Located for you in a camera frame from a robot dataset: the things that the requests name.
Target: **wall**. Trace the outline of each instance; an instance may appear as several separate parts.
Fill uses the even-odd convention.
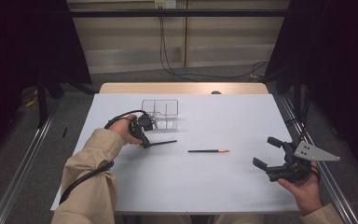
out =
[[[177,0],[177,8],[286,9],[288,0]],[[154,1],[68,0],[71,9],[149,9]],[[159,18],[74,19],[89,70],[159,69]],[[171,67],[268,61],[282,18],[163,18]]]

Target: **beige sleeve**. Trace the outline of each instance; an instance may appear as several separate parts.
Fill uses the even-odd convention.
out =
[[[97,129],[81,151],[65,164],[62,194],[79,177],[117,157],[124,140],[117,133]],[[54,213],[52,223],[115,223],[117,183],[110,171],[99,173],[74,188]]]
[[[314,211],[313,213],[301,217],[304,224],[342,224],[336,209],[332,204]]]

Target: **pen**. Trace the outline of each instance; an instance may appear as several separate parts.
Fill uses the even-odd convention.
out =
[[[189,150],[188,152],[229,152],[228,149]]]

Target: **hand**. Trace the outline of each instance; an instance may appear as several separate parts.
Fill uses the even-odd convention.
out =
[[[141,145],[142,140],[133,137],[129,132],[129,125],[132,119],[135,119],[136,115],[130,114],[123,119],[119,119],[118,121],[114,122],[108,130],[118,133],[124,139],[124,145],[128,143]]]
[[[316,161],[313,161],[311,164],[317,167]],[[292,184],[285,179],[279,179],[278,183],[295,195],[297,207],[303,216],[323,207],[319,195],[319,180],[315,173],[311,172],[306,182],[301,186]]]

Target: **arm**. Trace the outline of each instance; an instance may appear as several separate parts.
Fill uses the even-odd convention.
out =
[[[66,162],[62,193],[82,175],[112,161],[127,143],[142,143],[130,135],[129,123],[127,119],[121,119],[109,130],[94,131],[83,149]],[[110,171],[99,173],[72,190],[55,211],[52,223],[114,223],[116,201],[115,175]]]
[[[323,206],[319,195],[319,180],[315,173],[301,185],[292,184],[285,179],[279,179],[278,183],[289,190],[295,197],[298,209],[302,213],[301,220],[305,224],[341,224],[336,210],[331,204]]]

